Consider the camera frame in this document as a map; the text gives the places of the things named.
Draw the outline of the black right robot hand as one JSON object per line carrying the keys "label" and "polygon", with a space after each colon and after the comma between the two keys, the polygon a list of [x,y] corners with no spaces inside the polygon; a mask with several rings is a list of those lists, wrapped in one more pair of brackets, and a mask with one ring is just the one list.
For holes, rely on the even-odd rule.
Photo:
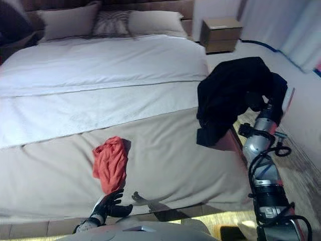
{"label": "black right robot hand", "polygon": [[245,101],[252,111],[259,112],[268,108],[269,96],[261,95],[258,92],[247,92],[245,95]]}

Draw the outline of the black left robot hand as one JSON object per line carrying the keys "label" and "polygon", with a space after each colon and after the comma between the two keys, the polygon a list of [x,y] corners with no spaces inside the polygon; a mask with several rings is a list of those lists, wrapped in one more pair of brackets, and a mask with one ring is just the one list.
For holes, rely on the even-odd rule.
{"label": "black left robot hand", "polygon": [[120,205],[123,192],[124,189],[118,189],[101,198],[101,200],[96,203],[90,217],[100,220],[100,223],[103,224],[106,222],[108,216],[116,218],[129,216],[133,210],[133,205]]}

